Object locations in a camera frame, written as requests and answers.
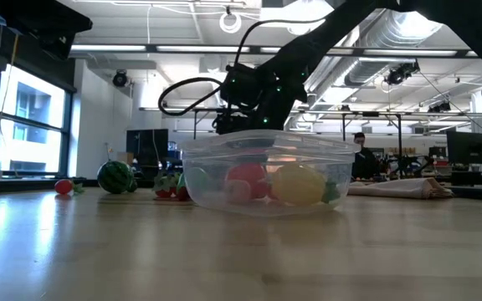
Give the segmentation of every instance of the yellow ball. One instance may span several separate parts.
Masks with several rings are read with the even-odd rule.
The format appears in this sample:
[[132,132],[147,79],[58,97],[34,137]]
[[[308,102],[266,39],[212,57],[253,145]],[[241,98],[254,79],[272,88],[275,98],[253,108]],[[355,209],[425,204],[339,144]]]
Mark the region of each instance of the yellow ball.
[[316,204],[325,193],[325,177],[306,166],[284,165],[271,175],[271,181],[273,194],[290,205]]

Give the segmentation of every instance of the man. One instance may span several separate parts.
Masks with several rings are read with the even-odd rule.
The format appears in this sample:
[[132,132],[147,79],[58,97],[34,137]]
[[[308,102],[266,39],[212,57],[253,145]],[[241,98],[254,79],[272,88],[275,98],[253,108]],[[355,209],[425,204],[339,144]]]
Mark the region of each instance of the man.
[[352,177],[370,179],[379,175],[377,158],[364,147],[366,136],[364,133],[355,134],[355,144],[361,146],[360,152],[356,153],[355,163],[352,165]]

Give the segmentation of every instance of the white cloth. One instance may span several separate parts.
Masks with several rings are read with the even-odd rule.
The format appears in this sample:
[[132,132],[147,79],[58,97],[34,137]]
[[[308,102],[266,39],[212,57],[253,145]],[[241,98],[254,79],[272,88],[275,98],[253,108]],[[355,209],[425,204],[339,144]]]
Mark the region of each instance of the white cloth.
[[364,185],[354,182],[349,187],[350,196],[387,196],[412,199],[450,198],[453,193],[440,186],[433,178],[404,179]]

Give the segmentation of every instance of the clear plastic container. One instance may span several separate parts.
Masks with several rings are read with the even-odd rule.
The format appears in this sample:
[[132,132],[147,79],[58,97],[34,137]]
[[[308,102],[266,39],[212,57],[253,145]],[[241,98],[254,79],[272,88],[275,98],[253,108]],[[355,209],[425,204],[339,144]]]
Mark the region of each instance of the clear plastic container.
[[280,130],[182,142],[183,172],[200,206],[272,217],[334,209],[345,198],[357,145]]

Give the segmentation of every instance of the wooden table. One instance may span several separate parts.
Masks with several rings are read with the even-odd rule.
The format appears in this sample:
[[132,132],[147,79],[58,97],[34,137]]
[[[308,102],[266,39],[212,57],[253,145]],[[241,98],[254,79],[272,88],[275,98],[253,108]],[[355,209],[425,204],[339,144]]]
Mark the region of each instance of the wooden table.
[[0,300],[482,300],[482,201],[252,218],[151,197],[0,195]]

